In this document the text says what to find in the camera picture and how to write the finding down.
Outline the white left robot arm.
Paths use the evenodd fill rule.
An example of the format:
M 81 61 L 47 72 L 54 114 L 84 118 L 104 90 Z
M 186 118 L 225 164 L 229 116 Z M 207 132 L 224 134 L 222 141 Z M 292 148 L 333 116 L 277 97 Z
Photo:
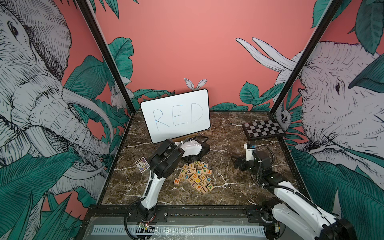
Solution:
M 197 138 L 187 138 L 181 142 L 170 139 L 161 143 L 150 158 L 150 176 L 139 209 L 148 213 L 156 208 L 160 190 L 167 177 L 173 174 L 182 159 L 199 161 L 210 152 L 210 145 Z

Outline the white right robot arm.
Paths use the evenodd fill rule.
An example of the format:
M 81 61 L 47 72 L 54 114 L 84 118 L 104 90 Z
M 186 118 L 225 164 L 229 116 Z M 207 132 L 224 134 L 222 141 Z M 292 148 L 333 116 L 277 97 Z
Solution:
M 283 233 L 280 225 L 290 228 L 304 240 L 355 240 L 354 226 L 337 218 L 300 193 L 282 174 L 272 168 L 272 152 L 247 149 L 245 157 L 231 157 L 235 169 L 248 171 L 256 184 L 273 197 L 264 201 L 257 213 L 264 222 L 268 240 Z

